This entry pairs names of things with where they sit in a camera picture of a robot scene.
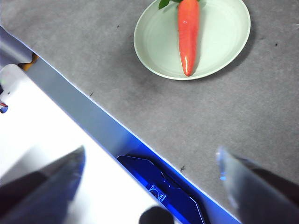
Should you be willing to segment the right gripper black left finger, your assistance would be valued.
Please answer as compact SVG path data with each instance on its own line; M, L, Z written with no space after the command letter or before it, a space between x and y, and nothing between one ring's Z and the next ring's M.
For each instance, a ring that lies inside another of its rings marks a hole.
M85 166L80 147L0 187L2 224L62 224Z

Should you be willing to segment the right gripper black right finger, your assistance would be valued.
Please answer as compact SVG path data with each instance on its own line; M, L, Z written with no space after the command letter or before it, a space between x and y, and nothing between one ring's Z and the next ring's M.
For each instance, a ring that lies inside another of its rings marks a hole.
M216 153L230 204L243 224L297 224L299 186L225 148Z

